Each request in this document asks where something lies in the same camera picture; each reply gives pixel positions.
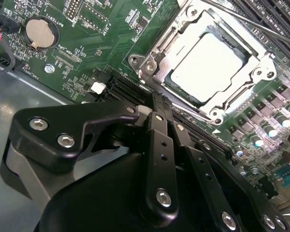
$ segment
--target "silver screw head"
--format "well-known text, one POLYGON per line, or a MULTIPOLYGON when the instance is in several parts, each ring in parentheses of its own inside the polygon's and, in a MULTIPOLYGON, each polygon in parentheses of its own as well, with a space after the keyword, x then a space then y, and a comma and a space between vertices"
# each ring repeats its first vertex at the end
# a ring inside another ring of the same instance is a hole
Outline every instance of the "silver screw head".
POLYGON ((52 64, 45 64, 44 71, 48 74, 52 74, 55 72, 55 67, 52 64))
POLYGON ((177 128, 178 128, 180 131, 183 131, 183 130, 184 130, 184 127, 183 127, 182 125, 180 125, 180 124, 177 124, 176 126, 177 126, 177 128))
POLYGON ((43 131, 48 128, 48 123, 41 118, 34 118, 30 120, 29 125, 32 129, 37 131, 43 131))
POLYGON ((221 218, 224 222, 224 224, 226 224, 226 226, 231 230, 231 231, 235 231, 236 229, 236 224, 234 219, 226 212, 223 212, 221 215, 221 218))
POLYGON ((210 145, 208 145, 208 144, 206 144, 206 143, 204 143, 203 146, 204 146, 207 150, 210 150, 210 149, 211 149, 210 145))
POLYGON ((273 221, 266 215, 263 216, 263 221, 265 222, 266 225, 268 225, 271 229, 275 229, 275 224, 273 221))
POLYGON ((65 148, 70 148, 70 147, 73 147, 75 145, 75 140, 67 134, 63 134, 63 135, 59 136, 57 138, 57 142, 59 143, 59 145, 61 145, 62 147, 65 147, 65 148))
POLYGON ((172 204, 172 199, 170 195, 164 191, 164 190, 158 190, 156 194, 158 202, 163 206, 163 207, 170 207, 172 204))
POLYGON ((286 225, 280 220, 280 218, 279 217, 276 217, 275 218, 275 220, 276 220, 276 222, 277 222, 277 224, 283 229, 283 230, 285 230, 287 227, 286 227, 286 225))
POLYGON ((161 117, 160 115, 156 115, 156 119, 158 119, 159 121, 163 121, 163 117, 161 117))
POLYGON ((127 107, 127 110, 128 110, 130 113, 135 113, 135 110, 132 109, 131 107, 127 107))
POLYGON ((189 20, 195 20, 198 15, 198 11, 195 6, 189 6, 186 11, 187 18, 189 20))
POLYGON ((156 64, 155 64, 154 62, 152 62, 152 61, 148 61, 148 62, 146 63, 146 69, 147 69, 148 71, 150 71, 150 72, 153 72, 153 71, 156 70, 156 64))

